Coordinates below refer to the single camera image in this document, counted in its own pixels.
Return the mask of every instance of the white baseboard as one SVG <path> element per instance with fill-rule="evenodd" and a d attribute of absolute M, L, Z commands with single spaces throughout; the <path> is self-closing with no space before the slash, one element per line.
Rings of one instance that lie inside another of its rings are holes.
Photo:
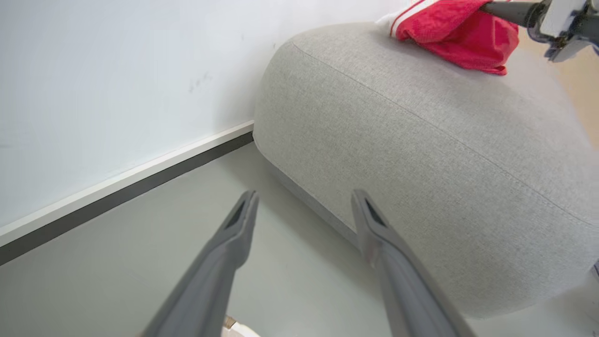
<path fill-rule="evenodd" d="M 127 172 L 121 173 L 113 178 L 64 198 L 61 201 L 53 203 L 50 206 L 44 207 L 28 216 L 20 218 L 17 221 L 2 226 L 0 227 L 0 246 L 4 246 L 11 241 L 74 212 L 83 206 L 87 206 L 100 200 L 124 187 L 246 134 L 252 131 L 253 127 L 254 121 L 237 125 L 236 127 L 230 128 L 219 134 L 184 146 L 143 165 L 132 168 Z"/>

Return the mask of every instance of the white wall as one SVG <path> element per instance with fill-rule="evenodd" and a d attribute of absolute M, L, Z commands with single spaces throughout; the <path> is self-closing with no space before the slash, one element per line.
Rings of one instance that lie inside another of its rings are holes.
<path fill-rule="evenodd" d="M 388 1 L 0 1 L 0 226 L 249 121 L 282 42 Z"/>

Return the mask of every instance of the fabric upholstery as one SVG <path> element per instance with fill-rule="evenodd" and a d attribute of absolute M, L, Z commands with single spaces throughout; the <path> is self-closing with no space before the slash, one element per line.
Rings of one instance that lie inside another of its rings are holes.
<path fill-rule="evenodd" d="M 574 286 L 599 258 L 599 166 L 551 68 L 516 49 L 507 76 L 463 70 L 376 29 L 281 46 L 261 153 L 353 231 L 350 193 L 368 191 L 467 315 Z"/>

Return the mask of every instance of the gray floor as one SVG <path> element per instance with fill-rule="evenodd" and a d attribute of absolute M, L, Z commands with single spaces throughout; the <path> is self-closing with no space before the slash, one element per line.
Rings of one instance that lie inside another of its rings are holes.
<path fill-rule="evenodd" d="M 389 336 L 358 251 L 268 175 L 253 144 L 0 267 L 0 336 L 134 336 L 246 189 L 261 204 L 229 315 L 262 337 Z M 472 326 L 479 336 L 590 336 L 564 303 Z"/>

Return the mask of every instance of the red cloth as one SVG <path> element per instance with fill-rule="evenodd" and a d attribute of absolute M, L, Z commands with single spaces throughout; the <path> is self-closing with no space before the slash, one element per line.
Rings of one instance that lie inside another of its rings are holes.
<path fill-rule="evenodd" d="M 488 0 L 439 0 L 401 22 L 400 41 L 418 45 L 465 69 L 505 75 L 518 46 L 518 26 L 479 11 Z"/>

